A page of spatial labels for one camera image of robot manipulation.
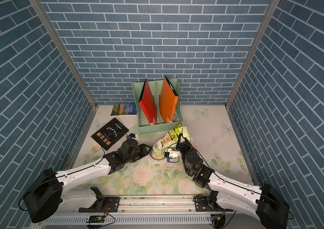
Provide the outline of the green oats bag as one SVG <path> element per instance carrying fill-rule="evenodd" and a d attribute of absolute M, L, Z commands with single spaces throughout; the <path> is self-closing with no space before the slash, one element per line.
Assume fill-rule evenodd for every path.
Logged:
<path fill-rule="evenodd" d="M 170 148 L 176 148 L 179 135 L 182 134 L 189 142 L 193 139 L 189 133 L 189 127 L 178 123 L 173 129 L 168 131 L 162 138 L 160 138 L 153 146 L 152 152 L 156 155 L 165 154 L 165 151 Z"/>

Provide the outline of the blue patterned bowl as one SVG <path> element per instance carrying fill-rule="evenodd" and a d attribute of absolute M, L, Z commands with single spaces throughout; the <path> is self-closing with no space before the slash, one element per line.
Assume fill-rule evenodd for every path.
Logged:
<path fill-rule="evenodd" d="M 150 156 L 154 160 L 163 160 L 163 159 L 165 159 L 164 154 L 156 155 L 154 152 L 151 152 Z"/>

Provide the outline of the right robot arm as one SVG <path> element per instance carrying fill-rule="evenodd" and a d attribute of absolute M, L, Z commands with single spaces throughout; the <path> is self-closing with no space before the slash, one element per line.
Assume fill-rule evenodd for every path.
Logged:
<path fill-rule="evenodd" d="M 285 229 L 294 215 L 285 198 L 271 185 L 250 186 L 229 179 L 206 165 L 204 158 L 182 134 L 176 150 L 181 154 L 185 173 L 200 188 L 210 190 L 205 198 L 213 211 L 238 211 L 261 222 L 267 229 Z"/>

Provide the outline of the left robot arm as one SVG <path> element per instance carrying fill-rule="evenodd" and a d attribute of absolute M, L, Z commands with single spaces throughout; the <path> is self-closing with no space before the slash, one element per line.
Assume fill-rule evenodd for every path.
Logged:
<path fill-rule="evenodd" d="M 21 198 L 25 211 L 33 223 L 40 223 L 54 213 L 66 210 L 107 212 L 108 201 L 97 187 L 91 187 L 89 191 L 74 191 L 73 188 L 122 170 L 126 164 L 139 161 L 151 151 L 151 146 L 129 138 L 118 150 L 89 164 L 58 172 L 44 170 Z"/>

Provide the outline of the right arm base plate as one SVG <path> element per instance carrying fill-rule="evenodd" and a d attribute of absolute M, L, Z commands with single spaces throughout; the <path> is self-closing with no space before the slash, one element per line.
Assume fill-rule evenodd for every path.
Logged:
<path fill-rule="evenodd" d="M 208 199 L 208 196 L 198 194 L 193 197 L 196 212 L 224 212 L 225 209 L 218 206 Z"/>

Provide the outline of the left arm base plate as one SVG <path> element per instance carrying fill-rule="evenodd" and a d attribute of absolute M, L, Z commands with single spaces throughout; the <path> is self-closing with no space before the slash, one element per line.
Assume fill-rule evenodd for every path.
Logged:
<path fill-rule="evenodd" d="M 89 208 L 79 208 L 80 213 L 114 213 L 118 211 L 120 197 L 98 198 Z"/>

